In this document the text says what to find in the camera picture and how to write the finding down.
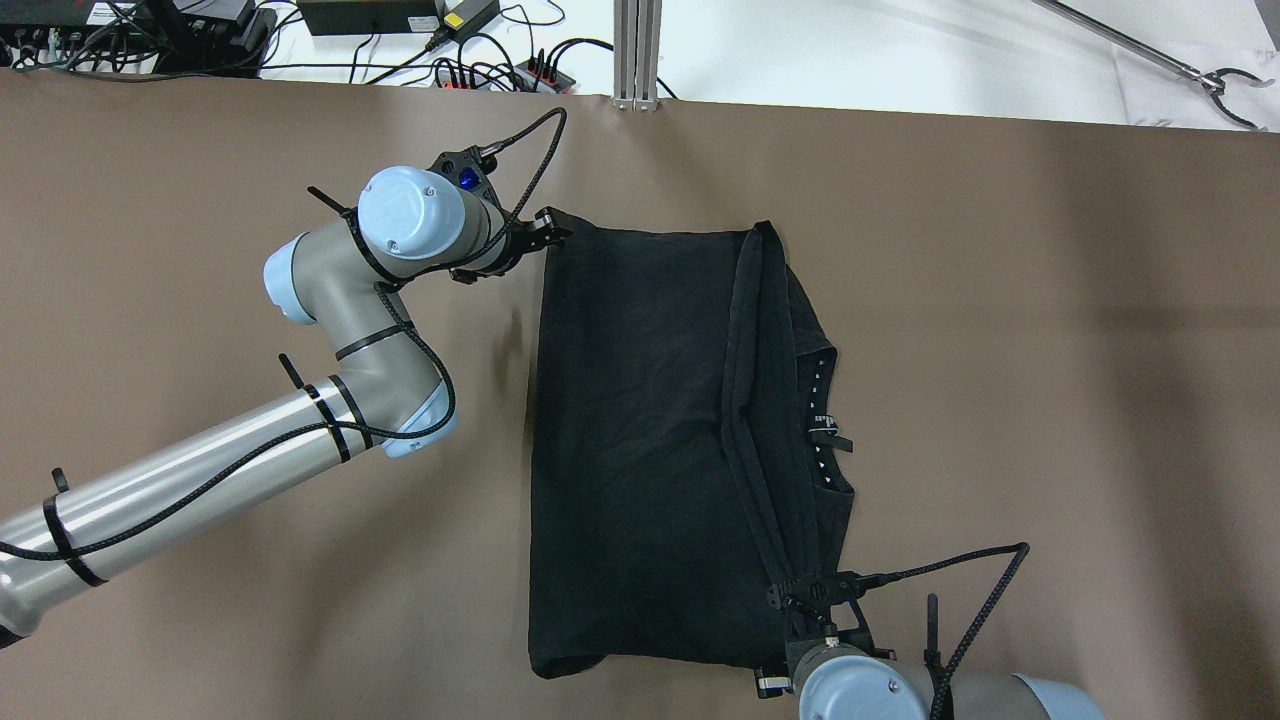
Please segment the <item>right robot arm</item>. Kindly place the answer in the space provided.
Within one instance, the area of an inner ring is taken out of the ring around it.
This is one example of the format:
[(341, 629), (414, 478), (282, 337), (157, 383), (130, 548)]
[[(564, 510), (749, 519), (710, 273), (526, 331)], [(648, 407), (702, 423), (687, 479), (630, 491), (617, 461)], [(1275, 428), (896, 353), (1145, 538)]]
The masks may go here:
[[(754, 671), (756, 693), (794, 694), (800, 719), (928, 719), (941, 679), (924, 664), (882, 659), (836, 638), (788, 644)], [(941, 719), (1102, 719), (1082, 688), (1025, 674), (957, 673)]]

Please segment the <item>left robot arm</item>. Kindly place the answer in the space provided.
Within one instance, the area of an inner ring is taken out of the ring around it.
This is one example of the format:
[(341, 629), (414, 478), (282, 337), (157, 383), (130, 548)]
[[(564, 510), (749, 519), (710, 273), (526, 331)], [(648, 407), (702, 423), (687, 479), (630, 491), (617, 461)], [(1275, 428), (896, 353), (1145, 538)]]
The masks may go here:
[(401, 291), (435, 273), (503, 275), (571, 233), (553, 208), (527, 219), (504, 210), (484, 164), (389, 167), (333, 209), (262, 269), (276, 313), (328, 342), (330, 375), (294, 377), (78, 486), (56, 477), (42, 502), (5, 519), (4, 646), (33, 635), (56, 606), (303, 480), (452, 432), (454, 380)]

